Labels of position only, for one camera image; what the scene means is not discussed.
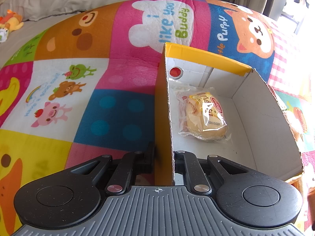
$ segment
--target yellow square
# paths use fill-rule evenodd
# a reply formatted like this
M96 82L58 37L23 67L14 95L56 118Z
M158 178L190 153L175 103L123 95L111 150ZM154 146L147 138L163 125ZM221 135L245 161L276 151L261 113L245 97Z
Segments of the yellow square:
M0 130L0 235L21 223L13 207L16 191L30 181L64 169L72 143Z

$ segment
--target cartoon bear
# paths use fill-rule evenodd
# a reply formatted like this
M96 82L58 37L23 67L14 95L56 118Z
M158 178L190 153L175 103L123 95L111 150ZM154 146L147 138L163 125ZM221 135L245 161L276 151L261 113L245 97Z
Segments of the cartoon bear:
M111 30L120 5L85 11L50 27L38 43L34 60L109 58Z
M254 53L262 58L269 58L274 51L274 40L270 27L242 10L224 10L234 22L239 38L237 51Z
M53 90L53 94L49 96L49 100L54 100L55 98L63 98L66 95L68 95L70 93L70 95L73 94L73 92L81 92L82 89L81 87L85 86L86 83L84 84L80 84L79 83L75 83L74 81L68 82L68 81L63 81L61 84L59 84L58 88L55 88Z

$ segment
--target orange square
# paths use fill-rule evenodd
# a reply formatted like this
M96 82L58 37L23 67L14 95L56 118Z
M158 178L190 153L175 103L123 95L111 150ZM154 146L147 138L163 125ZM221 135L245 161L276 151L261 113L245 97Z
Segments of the orange square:
M114 3L68 18L49 28L41 38L34 60L57 58L109 58Z

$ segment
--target bread bun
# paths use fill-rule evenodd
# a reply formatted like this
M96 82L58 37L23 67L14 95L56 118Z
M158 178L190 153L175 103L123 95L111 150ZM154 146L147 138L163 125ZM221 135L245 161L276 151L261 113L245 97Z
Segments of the bread bun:
M220 140L228 130L221 105L209 92L185 97L188 131L199 139Z

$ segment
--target black circular pad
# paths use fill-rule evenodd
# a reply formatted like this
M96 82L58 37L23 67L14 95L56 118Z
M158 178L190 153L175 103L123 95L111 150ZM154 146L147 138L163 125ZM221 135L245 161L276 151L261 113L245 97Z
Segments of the black circular pad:
M293 222L302 206L296 188L257 171L226 176L216 201L234 221L257 228L275 228Z
M37 193L36 198L45 206L58 207L72 200L73 191L60 185L47 186Z
M243 191L243 198L255 206L269 207L279 201L280 195L271 187L257 185L246 188Z
M60 229L85 220L100 200L89 176L61 171L20 188L14 207L22 223Z

